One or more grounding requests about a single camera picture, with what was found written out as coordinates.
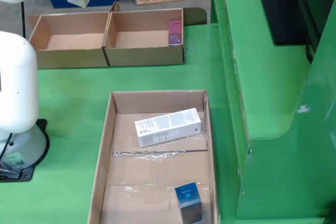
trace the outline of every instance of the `empty cardboard box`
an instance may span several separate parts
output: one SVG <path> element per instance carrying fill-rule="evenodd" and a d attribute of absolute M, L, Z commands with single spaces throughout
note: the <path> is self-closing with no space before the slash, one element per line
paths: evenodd
<path fill-rule="evenodd" d="M 111 66 L 183 64 L 183 29 L 179 45 L 169 46 L 169 22 L 183 9 L 113 12 L 104 48 Z"/>
<path fill-rule="evenodd" d="M 196 108 L 202 118 L 201 141 L 193 136 L 152 145 L 147 151 L 139 147 L 134 121 L 190 108 Z M 111 93 L 88 224 L 182 223 L 174 188 L 192 182 L 196 183 L 202 201 L 203 217 L 198 223 L 217 224 L 216 181 L 206 92 Z"/>
<path fill-rule="evenodd" d="M 103 42 L 109 12 L 40 15 L 29 42 L 38 68 L 107 67 Z"/>

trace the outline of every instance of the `cardboard box flap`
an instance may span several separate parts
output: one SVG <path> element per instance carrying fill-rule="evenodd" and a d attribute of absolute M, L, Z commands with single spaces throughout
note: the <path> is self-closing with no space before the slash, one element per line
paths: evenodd
<path fill-rule="evenodd" d="M 28 15 L 27 19 L 32 28 L 34 28 L 41 15 Z"/>
<path fill-rule="evenodd" d="M 117 113 L 173 113 L 196 108 L 204 111 L 203 90 L 114 92 Z"/>
<path fill-rule="evenodd" d="M 205 9 L 200 8 L 200 7 L 183 7 L 182 9 L 183 9 L 184 26 L 207 24 L 207 13 Z M 113 3 L 110 12 L 115 12 L 115 13 L 120 12 L 120 5 L 117 1 Z"/>
<path fill-rule="evenodd" d="M 184 26 L 206 25 L 207 13 L 206 10 L 200 7 L 183 8 Z"/>
<path fill-rule="evenodd" d="M 108 13 L 119 12 L 119 11 L 120 11 L 120 5 L 119 5 L 118 1 L 114 1 L 113 5 L 111 6 Z M 28 22 L 29 22 L 29 24 L 32 28 L 34 28 L 36 26 L 40 16 L 41 15 L 28 15 L 27 19 L 28 19 Z"/>
<path fill-rule="evenodd" d="M 120 11 L 120 5 L 118 1 L 114 1 L 113 5 L 111 6 L 111 9 L 109 12 L 119 12 Z"/>

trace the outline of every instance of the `clear plastic film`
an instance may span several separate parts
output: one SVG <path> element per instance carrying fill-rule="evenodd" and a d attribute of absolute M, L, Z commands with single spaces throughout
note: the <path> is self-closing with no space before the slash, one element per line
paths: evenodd
<path fill-rule="evenodd" d="M 208 185 L 208 151 L 113 153 L 107 185 Z"/>
<path fill-rule="evenodd" d="M 210 224 L 209 187 L 197 189 L 202 201 L 202 220 L 197 223 Z M 182 223 L 178 203 L 173 186 L 109 186 L 105 189 L 100 223 Z"/>

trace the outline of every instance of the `black cable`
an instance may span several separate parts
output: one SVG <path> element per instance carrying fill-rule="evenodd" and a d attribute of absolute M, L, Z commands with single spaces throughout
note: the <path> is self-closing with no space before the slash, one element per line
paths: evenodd
<path fill-rule="evenodd" d="M 23 37 L 26 38 L 25 6 L 24 6 L 23 2 L 21 2 L 21 15 L 22 15 Z"/>
<path fill-rule="evenodd" d="M 12 138 L 12 136 L 13 136 L 13 134 L 11 133 L 11 134 L 9 135 L 8 139 L 7 139 L 7 142 L 6 142 L 6 144 L 5 144 L 5 147 L 4 147 L 4 149 L 2 150 L 2 152 L 1 152 L 1 154 L 0 154 L 0 161 L 1 161 L 2 157 L 3 157 L 4 154 L 5 154 L 5 151 L 6 151 L 6 149 L 7 149 L 7 146 L 8 146 L 8 144 L 9 144 L 10 139 Z"/>
<path fill-rule="evenodd" d="M 310 43 L 309 43 L 309 35 L 307 35 L 307 40 L 306 40 L 306 56 L 307 56 L 308 61 L 310 63 L 312 63 L 314 58 L 313 58 L 313 56 L 310 53 L 309 45 L 310 45 Z"/>

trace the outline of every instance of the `green metal panel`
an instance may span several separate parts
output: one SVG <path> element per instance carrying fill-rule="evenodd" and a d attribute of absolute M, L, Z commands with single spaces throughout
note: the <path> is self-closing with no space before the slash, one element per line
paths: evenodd
<path fill-rule="evenodd" d="M 261 0 L 226 0 L 251 140 L 284 135 L 310 64 L 304 46 L 273 44 Z"/>
<path fill-rule="evenodd" d="M 336 2 L 290 130 L 250 141 L 238 218 L 320 216 L 336 200 L 335 31 Z"/>
<path fill-rule="evenodd" d="M 230 35 L 230 26 L 228 16 L 225 10 L 225 0 L 213 0 L 218 20 L 220 45 L 222 47 L 223 67 L 225 73 L 226 90 L 230 114 L 232 117 L 232 127 L 234 139 L 236 143 L 236 151 L 238 156 L 238 173 L 244 173 L 244 165 L 247 149 L 246 124 L 244 122 L 244 113 L 237 86 L 235 60 L 233 56 L 232 38 Z"/>
<path fill-rule="evenodd" d="M 336 201 L 336 1 L 325 25 L 289 134 L 321 213 Z"/>
<path fill-rule="evenodd" d="M 228 52 L 223 54 L 224 65 L 228 64 L 224 68 L 229 105 L 231 112 L 234 106 L 238 111 L 237 105 L 230 103 L 230 98 L 233 96 L 229 90 L 229 83 L 236 79 L 250 138 L 248 148 L 245 149 L 249 154 L 245 160 L 237 218 L 299 218 L 324 214 L 326 202 L 333 198 L 334 189 L 331 189 L 328 194 L 328 188 L 330 189 L 332 183 L 335 184 L 334 175 L 328 176 L 327 171 L 331 173 L 334 162 L 327 158 L 322 158 L 323 162 L 320 162 L 319 157 L 324 153 L 315 152 L 315 150 L 329 147 L 327 154 L 333 155 L 334 150 L 331 148 L 330 139 L 334 135 L 330 131 L 327 135 L 325 131 L 325 137 L 329 141 L 317 148 L 318 135 L 316 132 L 312 134 L 315 125 L 313 121 L 305 125 L 305 127 L 310 125 L 310 134 L 303 133 L 303 129 L 299 129 L 294 122 L 292 123 L 293 117 L 295 120 L 301 116 L 301 114 L 295 114 L 295 111 L 300 108 L 298 102 L 310 70 L 304 47 L 279 47 L 272 43 L 261 0 L 225 1 L 228 21 L 225 17 L 219 18 L 220 15 L 222 17 L 225 15 L 223 10 L 218 7 L 216 10 L 221 39 L 224 38 L 222 34 L 225 27 L 228 27 L 227 34 L 232 37 L 234 49 L 233 61 Z M 232 74 L 228 76 L 227 70 L 230 65 L 236 70 L 236 78 Z M 312 71 L 316 75 L 321 75 L 324 70 L 311 70 L 310 73 Z M 335 77 L 331 72 L 328 72 L 328 76 Z M 304 92 L 307 91 L 307 83 L 309 80 L 306 82 Z M 336 99 L 336 91 L 334 91 L 334 83 L 328 82 L 327 85 L 329 84 L 332 84 L 335 92 L 332 96 L 329 91 L 325 91 L 330 99 L 326 107 L 331 110 Z M 311 145 L 314 146 L 313 148 L 304 144 L 307 137 L 314 142 Z M 239 141 L 237 139 L 235 141 L 239 158 L 243 150 L 240 150 Z M 329 165 L 321 169 L 328 160 Z M 314 167 L 316 173 L 310 173 L 308 176 L 309 167 Z M 317 181 L 320 182 L 321 177 L 316 178 L 315 175 L 320 174 L 331 181 L 317 183 Z"/>

